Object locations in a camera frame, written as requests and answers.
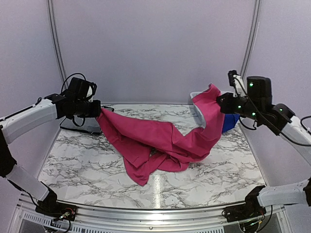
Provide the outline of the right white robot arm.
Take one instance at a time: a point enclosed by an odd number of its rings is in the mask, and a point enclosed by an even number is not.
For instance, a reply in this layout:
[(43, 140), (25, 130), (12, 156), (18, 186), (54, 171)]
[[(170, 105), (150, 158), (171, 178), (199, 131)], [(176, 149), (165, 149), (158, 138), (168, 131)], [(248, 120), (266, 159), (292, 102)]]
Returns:
[[(238, 114), (264, 125), (276, 136), (287, 141), (307, 161), (311, 155), (311, 133), (302, 121), (285, 104), (272, 103), (272, 87), (269, 78), (247, 77), (244, 85), (234, 70), (228, 74), (233, 93), (224, 93), (217, 103), (224, 114)], [(258, 186), (246, 197), (241, 206), (244, 217), (252, 217), (260, 208), (271, 205), (311, 204), (311, 180), (281, 186)]]

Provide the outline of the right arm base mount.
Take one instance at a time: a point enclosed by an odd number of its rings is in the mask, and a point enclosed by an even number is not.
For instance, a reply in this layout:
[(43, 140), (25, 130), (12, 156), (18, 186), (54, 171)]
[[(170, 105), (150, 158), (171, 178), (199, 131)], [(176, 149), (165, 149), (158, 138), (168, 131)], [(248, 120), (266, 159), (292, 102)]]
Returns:
[(246, 200), (244, 204), (228, 206), (222, 211), (222, 216), (227, 222), (242, 221), (264, 214), (266, 214), (266, 209), (261, 207), (257, 200)]

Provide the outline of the pink trousers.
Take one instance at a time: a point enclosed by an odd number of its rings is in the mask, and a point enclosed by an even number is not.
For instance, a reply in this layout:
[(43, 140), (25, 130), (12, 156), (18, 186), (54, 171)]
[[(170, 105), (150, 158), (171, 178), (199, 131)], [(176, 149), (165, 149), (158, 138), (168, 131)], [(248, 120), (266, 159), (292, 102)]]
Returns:
[(97, 122), (109, 143), (123, 156), (128, 176), (144, 186), (156, 170), (180, 172), (205, 159), (220, 140), (225, 115), (216, 102), (221, 94), (213, 84), (193, 98), (205, 127), (183, 135), (171, 122), (144, 120), (102, 109)]

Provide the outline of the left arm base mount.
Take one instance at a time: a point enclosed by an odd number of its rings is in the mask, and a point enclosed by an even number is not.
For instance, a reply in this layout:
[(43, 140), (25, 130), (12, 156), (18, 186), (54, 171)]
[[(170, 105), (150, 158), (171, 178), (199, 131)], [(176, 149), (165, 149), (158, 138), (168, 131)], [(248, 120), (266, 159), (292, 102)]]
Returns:
[(58, 201), (48, 205), (47, 203), (38, 201), (35, 211), (56, 219), (61, 219), (60, 217), (63, 216), (62, 219), (74, 221), (77, 213), (77, 206)]

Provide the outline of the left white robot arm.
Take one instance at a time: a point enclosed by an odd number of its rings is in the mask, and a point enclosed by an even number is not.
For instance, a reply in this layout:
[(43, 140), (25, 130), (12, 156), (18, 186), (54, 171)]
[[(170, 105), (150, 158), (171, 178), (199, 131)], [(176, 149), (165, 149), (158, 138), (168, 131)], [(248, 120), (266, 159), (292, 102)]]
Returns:
[(68, 88), (62, 88), (59, 94), (39, 98), (35, 104), (0, 119), (1, 177), (37, 199), (37, 208), (51, 216), (57, 216), (62, 211), (56, 193), (19, 166), (8, 146), (18, 137), (49, 121), (65, 118), (72, 121), (75, 127), (83, 127), (86, 119), (100, 115), (101, 103), (93, 99), (97, 85), (87, 81), (82, 73), (73, 73), (68, 79)]

